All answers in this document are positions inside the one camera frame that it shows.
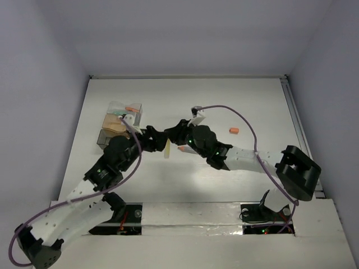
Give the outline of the yellow highlighter pen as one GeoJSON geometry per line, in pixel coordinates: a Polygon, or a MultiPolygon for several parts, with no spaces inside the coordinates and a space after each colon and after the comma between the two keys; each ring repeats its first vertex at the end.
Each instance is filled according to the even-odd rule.
{"type": "Polygon", "coordinates": [[[171,141],[169,139],[167,139],[165,148],[164,148],[164,158],[165,159],[169,159],[170,151],[171,151],[171,141]]]}

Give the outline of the short pencil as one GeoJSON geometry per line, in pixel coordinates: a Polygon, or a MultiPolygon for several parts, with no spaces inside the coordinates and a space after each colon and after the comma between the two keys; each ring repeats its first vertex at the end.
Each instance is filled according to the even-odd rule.
{"type": "Polygon", "coordinates": [[[197,154],[197,152],[189,146],[178,146],[177,149],[184,153],[197,154]]]}

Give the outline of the orange highlighter pen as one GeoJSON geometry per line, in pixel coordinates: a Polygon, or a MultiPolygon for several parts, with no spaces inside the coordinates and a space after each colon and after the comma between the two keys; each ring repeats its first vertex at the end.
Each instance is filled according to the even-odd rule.
{"type": "Polygon", "coordinates": [[[130,107],[130,106],[126,106],[125,109],[127,111],[131,111],[131,112],[134,112],[134,113],[139,113],[140,112],[140,109],[136,109],[136,108],[133,108],[133,107],[130,107]]]}

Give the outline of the green highlighter pen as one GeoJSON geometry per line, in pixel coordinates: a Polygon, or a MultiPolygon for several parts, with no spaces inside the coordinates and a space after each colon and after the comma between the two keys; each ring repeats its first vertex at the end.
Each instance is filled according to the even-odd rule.
{"type": "Polygon", "coordinates": [[[124,115],[127,114],[124,110],[115,110],[114,112],[112,112],[112,114],[114,115],[124,115]]]}

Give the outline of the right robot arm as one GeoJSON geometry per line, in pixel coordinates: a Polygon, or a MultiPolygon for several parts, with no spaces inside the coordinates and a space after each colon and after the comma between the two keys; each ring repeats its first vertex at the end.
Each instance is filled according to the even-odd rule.
{"type": "Polygon", "coordinates": [[[270,220],[287,204],[311,201],[321,167],[296,146],[288,145],[280,152],[245,150],[225,144],[205,125],[194,125],[182,119],[165,130],[171,143],[187,145],[217,170],[250,171],[266,174],[275,189],[269,190],[258,213],[270,220]]]}

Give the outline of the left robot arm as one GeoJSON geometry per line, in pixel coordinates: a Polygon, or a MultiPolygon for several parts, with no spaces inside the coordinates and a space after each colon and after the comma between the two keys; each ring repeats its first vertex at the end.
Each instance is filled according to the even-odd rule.
{"type": "Polygon", "coordinates": [[[64,201],[38,212],[15,229],[8,249],[10,261],[17,267],[24,266],[12,254],[17,243],[29,266],[50,268],[71,239],[104,221],[123,218],[126,203],[113,192],[132,176],[124,177],[123,172],[131,165],[138,168],[144,151],[163,151],[167,140],[165,132],[152,126],[140,131],[130,128],[128,137],[111,138],[102,156],[64,201]]]}

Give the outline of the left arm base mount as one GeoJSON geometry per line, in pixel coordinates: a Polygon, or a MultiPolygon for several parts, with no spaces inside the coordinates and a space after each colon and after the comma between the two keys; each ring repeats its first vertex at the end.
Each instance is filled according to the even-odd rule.
{"type": "Polygon", "coordinates": [[[141,235],[142,203],[131,203],[126,206],[120,220],[108,220],[91,230],[91,235],[141,235]]]}

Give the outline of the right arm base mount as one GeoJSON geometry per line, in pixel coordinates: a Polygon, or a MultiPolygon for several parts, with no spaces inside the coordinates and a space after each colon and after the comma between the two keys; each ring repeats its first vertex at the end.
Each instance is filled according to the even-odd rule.
{"type": "Polygon", "coordinates": [[[289,217],[291,209],[285,206],[274,212],[259,203],[241,205],[239,219],[243,222],[244,235],[295,234],[294,226],[289,217]]]}

